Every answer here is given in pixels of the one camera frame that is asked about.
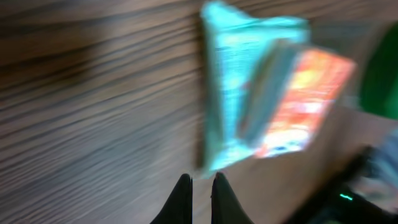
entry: dark wood plank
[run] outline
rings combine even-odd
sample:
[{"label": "dark wood plank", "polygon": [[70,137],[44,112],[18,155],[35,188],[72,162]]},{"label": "dark wood plank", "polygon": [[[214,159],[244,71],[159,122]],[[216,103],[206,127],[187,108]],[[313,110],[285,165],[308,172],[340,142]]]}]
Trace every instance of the dark wood plank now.
[{"label": "dark wood plank", "polygon": [[[0,223],[149,223],[181,173],[197,176],[202,3],[0,2]],[[261,17],[396,16],[391,1],[230,3]],[[337,111],[308,152],[225,171],[255,222],[281,222],[331,173],[325,145],[348,120]],[[211,180],[194,184],[195,221],[208,223]]]}]

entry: wooden table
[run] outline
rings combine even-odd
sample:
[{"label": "wooden table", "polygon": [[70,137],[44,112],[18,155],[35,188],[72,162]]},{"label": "wooden table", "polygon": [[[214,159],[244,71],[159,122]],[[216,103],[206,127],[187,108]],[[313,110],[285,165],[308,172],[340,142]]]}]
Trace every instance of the wooden table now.
[{"label": "wooden table", "polygon": [[[386,0],[230,3],[262,17],[397,17]],[[202,4],[0,2],[0,223],[149,223],[180,174],[196,176]],[[359,39],[343,52],[358,49]],[[225,170],[254,222],[282,222],[353,155],[346,149],[362,143],[360,133],[378,141],[395,124],[361,114],[369,122],[349,125],[356,113],[333,109],[329,128],[304,153]],[[210,223],[210,186],[194,181],[195,223]]]}]

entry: green light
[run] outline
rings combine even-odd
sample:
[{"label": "green light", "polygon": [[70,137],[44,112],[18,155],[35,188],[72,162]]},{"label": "green light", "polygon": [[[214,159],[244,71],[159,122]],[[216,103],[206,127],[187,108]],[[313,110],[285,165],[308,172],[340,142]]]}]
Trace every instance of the green light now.
[{"label": "green light", "polygon": [[343,198],[348,199],[348,200],[353,200],[352,197],[347,196],[347,195],[343,195],[343,194],[340,194],[340,197],[343,197]]}]

